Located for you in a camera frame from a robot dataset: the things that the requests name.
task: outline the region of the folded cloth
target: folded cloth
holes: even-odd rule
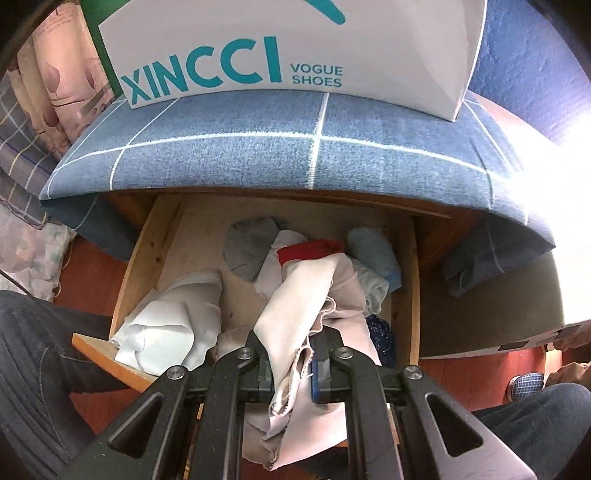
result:
[[[300,244],[308,239],[298,232],[292,230],[281,230],[271,245],[271,250],[263,262],[261,271],[255,282],[255,291],[263,298],[270,299],[279,285],[283,282],[281,276],[281,265],[277,251],[289,245]]]
[[[282,274],[284,282],[254,327],[269,354],[275,396],[269,407],[248,406],[242,447],[244,457],[271,470],[347,437],[344,405],[312,402],[310,335],[324,325],[336,328],[345,345],[379,365],[362,313],[365,296],[345,254],[287,261]]]
[[[228,230],[223,257],[238,278],[254,282],[279,229],[271,217],[247,218]]]
[[[402,272],[386,236],[374,228],[356,227],[347,235],[351,256],[388,280],[388,292],[402,286]]]
[[[201,270],[168,289],[151,290],[111,339],[119,346],[115,360],[151,375],[205,361],[221,331],[219,270]]]
[[[217,336],[217,344],[215,349],[215,360],[216,362],[234,350],[238,350],[240,347],[246,345],[248,334],[252,328],[249,326],[236,327],[226,330]]]
[[[365,310],[363,315],[378,314],[382,311],[382,303],[388,295],[390,284],[388,280],[378,275],[367,265],[356,258],[351,258],[353,268],[357,272],[357,280],[365,294]]]
[[[344,251],[343,242],[321,239],[281,248],[277,251],[277,256],[280,265],[283,266],[289,260],[315,260]]]

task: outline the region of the wooden floor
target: wooden floor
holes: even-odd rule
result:
[[[55,304],[87,312],[112,315],[126,263],[102,253],[87,240],[74,240],[69,264],[61,274],[61,293]],[[419,364],[469,410],[506,402],[508,381],[528,372],[544,371],[541,348],[474,358],[424,360]],[[103,394],[72,394],[72,401],[91,428],[99,433],[138,394],[132,390]],[[296,480],[309,476],[297,468],[267,472],[244,462],[242,480]]]

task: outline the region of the dark jeans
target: dark jeans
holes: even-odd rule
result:
[[[0,291],[0,425],[38,479],[55,478],[95,438],[70,392],[125,388],[70,344],[73,332],[106,339],[110,321]],[[553,479],[591,426],[591,393],[560,384],[475,415],[538,479]],[[332,480],[348,478],[346,451],[330,449],[301,465]]]
[[[0,291],[0,427],[38,479],[55,478],[95,438],[69,394],[126,388],[72,347],[73,332],[106,339],[110,325]]]

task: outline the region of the open drawer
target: open drawer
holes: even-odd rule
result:
[[[310,239],[344,241],[350,228],[384,231],[402,268],[402,288],[382,306],[397,343],[398,366],[418,362],[420,338],[419,270],[411,216],[388,206],[336,205],[301,200],[222,196],[210,193],[161,194],[142,229],[125,273],[115,307],[111,336],[152,288],[166,288],[179,277],[202,268],[222,272],[222,330],[253,326],[267,301],[252,284],[235,277],[222,257],[228,228],[254,216],[285,220],[289,228]],[[144,391],[155,377],[114,360],[115,345],[74,334],[73,345],[105,371]]]

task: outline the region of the clothes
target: clothes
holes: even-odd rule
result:
[[[382,232],[374,228],[353,228],[347,235],[347,247],[352,257],[388,280],[388,292],[402,286],[400,265],[390,241]]]
[[[279,228],[271,217],[247,218],[228,230],[223,257],[238,278],[254,282],[261,271]]]
[[[365,322],[382,366],[396,368],[396,339],[390,324],[376,315],[368,316]]]
[[[193,370],[205,361],[222,331],[219,270],[200,270],[163,292],[151,290],[111,340],[115,360],[160,376],[173,365]]]
[[[365,293],[365,310],[363,315],[366,317],[371,314],[378,314],[382,311],[382,303],[388,295],[390,284],[388,280],[380,277],[371,268],[361,263],[356,258],[351,258],[353,268],[357,272],[357,280]]]
[[[26,288],[34,297],[52,301],[59,284],[68,244],[76,233],[65,225],[46,223],[33,228],[0,205],[0,270]],[[2,290],[21,290],[0,278]]]
[[[0,427],[38,479],[54,479],[95,438],[70,392],[127,388],[71,345],[73,332],[107,339],[110,324],[108,317],[0,291]]]
[[[73,332],[106,339],[110,322],[0,291],[0,426],[38,480],[54,479],[95,438],[69,393],[126,388],[70,344]],[[581,385],[559,384],[475,414],[539,480],[546,480],[564,466],[589,430],[591,393]],[[0,471],[3,462],[0,457]],[[348,478],[343,476],[345,449],[327,450],[300,465],[324,478]]]
[[[271,470],[315,455],[347,436],[343,404],[312,402],[310,335],[323,326],[336,328],[345,345],[379,364],[362,314],[365,296],[345,254],[290,260],[282,274],[284,282],[254,327],[269,354],[275,395],[269,407],[246,409],[242,445],[244,457]]]
[[[264,299],[270,299],[279,285],[283,282],[281,276],[281,265],[277,251],[289,245],[307,242],[308,239],[298,232],[292,230],[281,230],[271,245],[271,250],[263,262],[261,271],[255,282],[255,291]]]
[[[474,415],[529,465],[538,480],[552,480],[591,427],[591,393],[581,385],[559,384]],[[331,480],[348,480],[347,464],[346,449],[330,449],[299,463]]]
[[[289,260],[316,260],[345,251],[343,242],[336,240],[311,240],[302,244],[290,245],[277,251],[279,265],[283,267]]]

